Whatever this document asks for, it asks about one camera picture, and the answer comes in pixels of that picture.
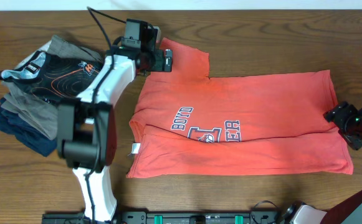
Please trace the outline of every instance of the wooden surface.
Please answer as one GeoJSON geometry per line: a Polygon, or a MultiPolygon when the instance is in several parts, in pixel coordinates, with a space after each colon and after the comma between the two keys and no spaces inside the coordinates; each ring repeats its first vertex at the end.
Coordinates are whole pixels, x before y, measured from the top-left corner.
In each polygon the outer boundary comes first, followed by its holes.
{"type": "MultiPolygon", "coordinates": [[[[163,36],[209,52],[212,77],[330,69],[339,101],[362,105],[362,11],[109,14],[149,21],[161,27],[163,36]]],[[[123,34],[122,24],[100,20],[112,40],[123,34]]],[[[107,48],[86,11],[0,12],[0,70],[13,68],[53,34],[91,49],[107,48]]],[[[353,175],[125,179],[132,163],[127,157],[133,142],[128,121],[144,80],[138,77],[116,108],[118,150],[110,171],[113,191],[121,205],[151,211],[248,210],[261,200],[271,200],[283,208],[294,200],[303,200],[326,209],[362,189],[362,149],[350,150],[353,175]]],[[[5,93],[0,84],[0,98],[5,93]]],[[[0,132],[0,223],[39,223],[46,211],[77,211],[83,207],[79,183],[56,152],[44,158],[18,143],[14,136],[0,132]]]]}

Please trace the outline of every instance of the gray cloth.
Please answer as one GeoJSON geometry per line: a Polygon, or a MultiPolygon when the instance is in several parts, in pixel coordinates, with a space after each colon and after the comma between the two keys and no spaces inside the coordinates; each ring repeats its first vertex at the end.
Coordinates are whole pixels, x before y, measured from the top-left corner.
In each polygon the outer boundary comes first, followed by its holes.
{"type": "Polygon", "coordinates": [[[13,113],[26,121],[30,126],[40,131],[50,140],[57,135],[57,109],[36,96],[21,91],[14,83],[2,83],[11,94],[4,97],[6,102],[2,108],[13,113]]]}
{"type": "MultiPolygon", "coordinates": [[[[85,47],[77,47],[61,39],[57,35],[52,36],[47,53],[57,55],[60,58],[77,58],[92,62],[103,62],[102,56],[85,47]]],[[[6,94],[1,107],[12,113],[17,113],[21,119],[40,131],[50,140],[57,135],[57,109],[45,101],[24,93],[14,83],[2,82],[11,94],[6,94]]]]}
{"type": "Polygon", "coordinates": [[[77,58],[103,63],[103,58],[99,53],[85,47],[78,47],[74,44],[70,44],[57,35],[52,36],[52,43],[49,45],[47,53],[57,55],[60,58],[77,58]]]}

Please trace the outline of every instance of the red shirt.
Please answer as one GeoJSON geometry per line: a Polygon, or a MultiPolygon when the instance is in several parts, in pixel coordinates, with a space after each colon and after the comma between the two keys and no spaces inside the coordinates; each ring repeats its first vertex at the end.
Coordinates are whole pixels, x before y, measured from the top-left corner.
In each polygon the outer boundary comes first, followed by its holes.
{"type": "Polygon", "coordinates": [[[345,141],[323,118],[337,104],[330,71],[209,78],[209,54],[168,39],[161,47],[173,50],[173,71],[146,79],[128,177],[352,174],[345,141]]]}

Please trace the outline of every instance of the clothing tag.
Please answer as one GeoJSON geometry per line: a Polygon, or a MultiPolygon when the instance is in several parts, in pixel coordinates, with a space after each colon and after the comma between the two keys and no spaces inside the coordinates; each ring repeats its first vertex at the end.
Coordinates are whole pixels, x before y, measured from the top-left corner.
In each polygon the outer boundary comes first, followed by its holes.
{"type": "Polygon", "coordinates": [[[131,154],[138,154],[140,147],[141,147],[141,144],[140,144],[140,143],[134,143],[134,144],[132,144],[131,154]]]}
{"type": "Polygon", "coordinates": [[[26,66],[26,69],[27,69],[29,72],[35,74],[36,72],[38,72],[38,70],[40,70],[40,66],[38,66],[38,65],[36,65],[36,64],[34,64],[34,63],[31,62],[30,64],[28,64],[28,65],[26,66]]]}

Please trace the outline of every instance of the white tag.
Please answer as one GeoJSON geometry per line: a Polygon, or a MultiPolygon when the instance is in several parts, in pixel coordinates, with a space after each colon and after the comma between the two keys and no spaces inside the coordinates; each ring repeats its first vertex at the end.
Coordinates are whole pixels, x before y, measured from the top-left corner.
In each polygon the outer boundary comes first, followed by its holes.
{"type": "Polygon", "coordinates": [[[141,147],[141,144],[140,144],[140,143],[134,143],[134,144],[132,144],[131,154],[138,154],[140,147],[141,147]]]}

